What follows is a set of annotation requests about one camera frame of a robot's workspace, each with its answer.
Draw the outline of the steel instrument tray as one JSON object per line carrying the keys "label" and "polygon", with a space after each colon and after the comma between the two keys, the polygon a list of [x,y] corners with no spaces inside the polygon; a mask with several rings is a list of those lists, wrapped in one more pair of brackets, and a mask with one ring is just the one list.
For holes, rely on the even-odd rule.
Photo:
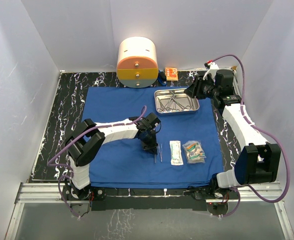
{"label": "steel instrument tray", "polygon": [[185,88],[157,90],[154,92],[156,111],[160,115],[193,114],[200,108],[197,99],[184,93]]}

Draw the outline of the long white green pouch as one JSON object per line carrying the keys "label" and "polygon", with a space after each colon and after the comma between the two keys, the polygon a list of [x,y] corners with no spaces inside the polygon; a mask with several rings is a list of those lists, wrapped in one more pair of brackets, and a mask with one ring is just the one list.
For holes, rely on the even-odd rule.
{"label": "long white green pouch", "polygon": [[171,165],[182,166],[183,158],[181,154],[181,142],[178,140],[169,141],[170,151],[171,151]]}

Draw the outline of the blue surgical cloth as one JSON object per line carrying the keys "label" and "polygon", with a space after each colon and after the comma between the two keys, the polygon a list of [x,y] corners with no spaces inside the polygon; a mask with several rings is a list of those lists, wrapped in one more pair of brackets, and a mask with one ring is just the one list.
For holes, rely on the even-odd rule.
{"label": "blue surgical cloth", "polygon": [[[133,89],[91,87],[83,118],[95,123],[111,123],[140,115],[143,106],[155,113],[154,87]],[[104,144],[90,163],[89,177],[94,187],[174,189],[205,186],[212,175],[223,171],[223,159],[211,101],[202,99],[196,113],[162,115],[158,144],[162,144],[162,162],[143,150],[138,139]],[[169,141],[198,141],[205,152],[203,163],[171,165]]]}

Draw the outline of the green clear supply packet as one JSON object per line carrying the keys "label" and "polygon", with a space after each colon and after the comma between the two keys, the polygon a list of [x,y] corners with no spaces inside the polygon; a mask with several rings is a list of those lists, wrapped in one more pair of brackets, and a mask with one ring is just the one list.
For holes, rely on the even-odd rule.
{"label": "green clear supply packet", "polygon": [[194,142],[191,144],[184,144],[183,149],[188,163],[195,163],[200,159],[199,144]]}

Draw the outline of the white blue supply packet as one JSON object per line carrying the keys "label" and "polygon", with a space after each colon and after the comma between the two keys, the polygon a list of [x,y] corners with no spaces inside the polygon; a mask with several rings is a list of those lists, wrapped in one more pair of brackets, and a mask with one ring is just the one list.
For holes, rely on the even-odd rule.
{"label": "white blue supply packet", "polygon": [[183,149],[189,163],[200,163],[205,161],[205,152],[200,142],[190,140],[183,144]]}

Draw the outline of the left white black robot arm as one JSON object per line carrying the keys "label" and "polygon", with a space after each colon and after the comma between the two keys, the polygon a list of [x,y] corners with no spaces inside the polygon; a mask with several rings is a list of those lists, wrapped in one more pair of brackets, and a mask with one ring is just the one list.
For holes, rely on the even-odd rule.
{"label": "left white black robot arm", "polygon": [[78,200],[89,197],[89,164],[94,160],[103,144],[118,140],[139,139],[144,151],[156,155],[158,153],[156,127],[160,126],[161,121],[154,113],[146,117],[136,116],[109,123],[85,119],[65,143],[66,146],[69,146],[67,156],[72,168],[70,183],[65,181],[69,194]]}

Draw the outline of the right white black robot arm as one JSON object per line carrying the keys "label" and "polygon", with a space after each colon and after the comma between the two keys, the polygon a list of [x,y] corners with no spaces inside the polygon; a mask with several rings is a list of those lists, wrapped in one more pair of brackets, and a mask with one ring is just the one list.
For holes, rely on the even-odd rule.
{"label": "right white black robot arm", "polygon": [[210,194],[222,198],[231,187],[272,183],[277,178],[281,148],[269,143],[244,113],[241,97],[234,92],[233,72],[219,69],[214,78],[197,76],[184,93],[198,100],[212,99],[214,106],[230,125],[241,147],[233,169],[212,176]]}

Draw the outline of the metal instruments in tray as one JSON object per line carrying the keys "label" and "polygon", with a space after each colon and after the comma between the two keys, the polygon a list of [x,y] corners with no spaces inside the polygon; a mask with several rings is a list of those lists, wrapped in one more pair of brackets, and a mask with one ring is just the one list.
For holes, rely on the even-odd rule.
{"label": "metal instruments in tray", "polygon": [[174,97],[164,98],[164,99],[157,98],[156,103],[158,103],[156,110],[159,113],[172,113],[172,112],[175,113],[175,112],[191,110],[190,105],[182,105]]}

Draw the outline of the small orange spiral notebook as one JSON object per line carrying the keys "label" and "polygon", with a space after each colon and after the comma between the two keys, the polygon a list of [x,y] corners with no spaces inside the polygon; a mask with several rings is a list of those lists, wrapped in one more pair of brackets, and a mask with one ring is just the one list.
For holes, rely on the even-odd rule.
{"label": "small orange spiral notebook", "polygon": [[174,67],[166,67],[164,68],[164,74],[166,77],[166,81],[176,82],[179,80],[178,78],[178,70]]}

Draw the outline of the blue black clip tool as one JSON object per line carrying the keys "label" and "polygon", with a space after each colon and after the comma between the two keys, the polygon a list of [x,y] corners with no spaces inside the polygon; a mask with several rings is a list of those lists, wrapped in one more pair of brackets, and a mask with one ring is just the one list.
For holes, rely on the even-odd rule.
{"label": "blue black clip tool", "polygon": [[166,86],[167,85],[167,78],[166,78],[166,75],[165,75],[165,73],[163,71],[159,71],[158,72],[157,81],[162,86]]}

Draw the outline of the round three-drawer storage box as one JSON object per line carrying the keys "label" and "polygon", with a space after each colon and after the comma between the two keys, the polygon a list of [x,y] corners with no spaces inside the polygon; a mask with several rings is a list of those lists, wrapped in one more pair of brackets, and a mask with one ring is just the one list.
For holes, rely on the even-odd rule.
{"label": "round three-drawer storage box", "polygon": [[142,36],[120,43],[116,67],[118,80],[129,88],[146,88],[157,80],[159,67],[155,44]]}

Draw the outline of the aluminium frame rail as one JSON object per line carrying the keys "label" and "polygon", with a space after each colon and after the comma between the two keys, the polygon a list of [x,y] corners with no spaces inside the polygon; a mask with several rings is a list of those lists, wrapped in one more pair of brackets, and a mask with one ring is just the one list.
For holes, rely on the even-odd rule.
{"label": "aluminium frame rail", "polygon": [[226,198],[198,189],[96,188],[76,199],[56,183],[23,183],[7,240],[293,240],[283,201],[246,187]]}

